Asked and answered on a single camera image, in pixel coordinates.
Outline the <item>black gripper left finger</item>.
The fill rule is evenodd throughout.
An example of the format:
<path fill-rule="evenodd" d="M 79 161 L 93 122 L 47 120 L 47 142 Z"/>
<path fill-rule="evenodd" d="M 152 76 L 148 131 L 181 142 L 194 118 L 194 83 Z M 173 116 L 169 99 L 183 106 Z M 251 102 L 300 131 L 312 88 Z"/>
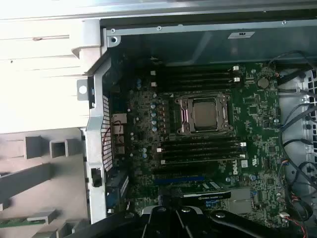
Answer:
<path fill-rule="evenodd" d="M 111 215 L 85 230 L 87 238 L 168 238 L 170 237 L 171 210 L 150 206 L 142 215 L 132 211 Z"/>

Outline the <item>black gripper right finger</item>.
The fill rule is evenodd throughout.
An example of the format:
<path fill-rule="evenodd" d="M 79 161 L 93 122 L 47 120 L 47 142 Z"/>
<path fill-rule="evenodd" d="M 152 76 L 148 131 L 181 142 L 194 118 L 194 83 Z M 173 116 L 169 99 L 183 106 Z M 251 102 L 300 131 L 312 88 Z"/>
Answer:
<path fill-rule="evenodd" d="M 208 217 L 193 207 L 182 207 L 176 211 L 184 234 L 189 238 L 305 238 L 291 230 L 269 228 L 239 215 L 217 210 Z"/>

